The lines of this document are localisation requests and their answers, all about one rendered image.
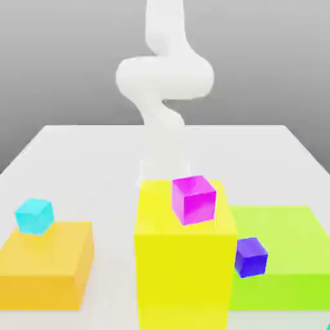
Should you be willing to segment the small magenta cube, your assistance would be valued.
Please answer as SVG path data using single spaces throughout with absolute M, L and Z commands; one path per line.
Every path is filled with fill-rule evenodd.
M 172 180 L 171 206 L 183 226 L 213 220 L 217 191 L 202 175 Z

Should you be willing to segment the small blue cube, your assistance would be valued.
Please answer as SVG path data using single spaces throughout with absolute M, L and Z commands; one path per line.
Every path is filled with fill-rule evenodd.
M 268 252 L 257 237 L 239 239 L 235 269 L 240 278 L 262 275 L 266 271 Z

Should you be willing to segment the small cyan cube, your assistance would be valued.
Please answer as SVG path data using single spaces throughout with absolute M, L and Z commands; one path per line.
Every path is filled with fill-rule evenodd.
M 44 235 L 54 222 L 52 203 L 44 199 L 27 199 L 15 211 L 20 233 Z

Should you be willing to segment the large yellow box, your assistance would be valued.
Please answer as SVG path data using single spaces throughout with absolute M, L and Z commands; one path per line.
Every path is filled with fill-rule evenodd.
M 183 226 L 171 182 L 141 183 L 134 232 L 139 330 L 226 330 L 237 229 L 223 185 L 215 219 Z

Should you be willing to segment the large lime green box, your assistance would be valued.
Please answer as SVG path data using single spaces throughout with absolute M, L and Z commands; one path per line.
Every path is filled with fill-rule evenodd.
M 263 275 L 233 275 L 232 311 L 330 311 L 330 237 L 306 206 L 233 206 L 238 238 L 268 252 Z

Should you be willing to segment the large orange box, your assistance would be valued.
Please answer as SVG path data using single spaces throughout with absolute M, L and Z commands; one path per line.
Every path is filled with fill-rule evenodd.
M 93 256 L 89 222 L 54 222 L 41 236 L 14 229 L 0 249 L 0 311 L 80 309 Z

